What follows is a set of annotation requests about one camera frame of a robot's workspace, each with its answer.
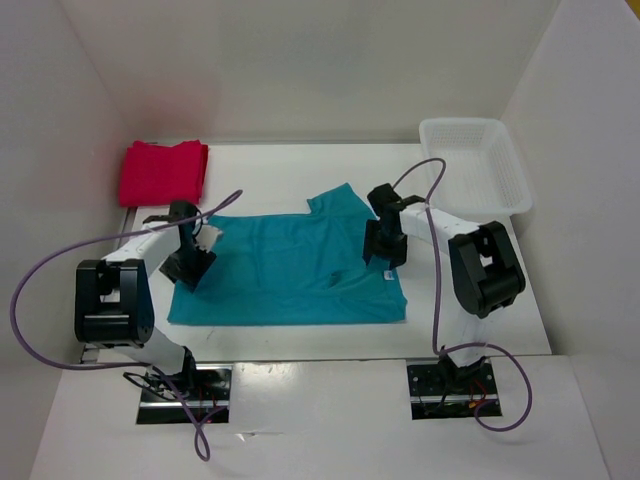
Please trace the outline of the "teal t-shirt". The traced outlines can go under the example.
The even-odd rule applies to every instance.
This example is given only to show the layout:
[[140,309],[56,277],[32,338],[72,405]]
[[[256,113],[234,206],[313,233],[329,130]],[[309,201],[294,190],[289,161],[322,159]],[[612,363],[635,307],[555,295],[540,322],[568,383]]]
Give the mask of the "teal t-shirt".
[[374,215],[348,183],[307,202],[306,213],[216,215],[217,258],[195,290],[175,286],[168,320],[182,326],[391,324],[407,300],[394,270],[365,262]]

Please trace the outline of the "pink t-shirt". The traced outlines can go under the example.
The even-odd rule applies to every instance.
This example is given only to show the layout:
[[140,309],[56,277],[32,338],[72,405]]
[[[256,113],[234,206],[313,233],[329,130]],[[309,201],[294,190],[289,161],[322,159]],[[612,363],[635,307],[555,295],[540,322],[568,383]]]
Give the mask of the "pink t-shirt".
[[198,204],[203,194],[209,148],[199,140],[174,146],[135,141],[121,169],[121,207],[159,207],[173,201]]

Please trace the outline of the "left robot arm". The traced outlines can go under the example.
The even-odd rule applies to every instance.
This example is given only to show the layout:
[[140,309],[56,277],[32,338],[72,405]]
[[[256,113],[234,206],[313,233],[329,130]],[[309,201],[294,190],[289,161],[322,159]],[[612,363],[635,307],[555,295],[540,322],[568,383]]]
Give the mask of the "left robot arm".
[[221,237],[213,226],[152,222],[118,250],[82,261],[76,269],[76,338],[162,370],[166,391],[180,400],[192,397],[200,378],[194,356],[155,327],[149,277],[159,271],[195,289],[216,260],[212,248]]

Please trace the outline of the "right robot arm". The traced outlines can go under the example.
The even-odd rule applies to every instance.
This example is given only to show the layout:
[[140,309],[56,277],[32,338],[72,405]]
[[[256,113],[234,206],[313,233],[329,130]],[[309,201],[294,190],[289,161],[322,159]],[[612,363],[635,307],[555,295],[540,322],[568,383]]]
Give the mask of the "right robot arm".
[[487,323],[494,312],[512,305],[526,280],[510,237],[497,221],[480,224],[418,202],[394,202],[374,209],[366,222],[363,259],[380,260],[386,270],[407,261],[408,239],[434,248],[436,281],[443,282],[447,256],[453,293],[460,305],[453,344],[437,345],[438,380],[450,393],[462,392],[486,358]]

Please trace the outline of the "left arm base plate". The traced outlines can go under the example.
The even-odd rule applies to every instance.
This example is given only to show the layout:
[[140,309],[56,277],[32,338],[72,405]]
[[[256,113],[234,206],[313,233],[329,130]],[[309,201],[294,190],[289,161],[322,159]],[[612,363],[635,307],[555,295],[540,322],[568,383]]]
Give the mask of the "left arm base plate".
[[[200,424],[226,424],[230,416],[233,367],[228,364],[201,363],[196,367],[192,385],[177,375],[172,381]],[[140,389],[136,423],[171,425],[190,422],[181,402],[157,373],[125,372],[123,377]]]

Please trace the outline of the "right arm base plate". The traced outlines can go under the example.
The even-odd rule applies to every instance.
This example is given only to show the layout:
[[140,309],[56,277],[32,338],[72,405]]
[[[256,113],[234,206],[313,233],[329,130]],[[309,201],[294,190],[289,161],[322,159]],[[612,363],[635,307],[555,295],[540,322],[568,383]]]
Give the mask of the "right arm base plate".
[[502,410],[489,361],[458,369],[450,361],[409,362],[406,365],[413,420],[500,417]]

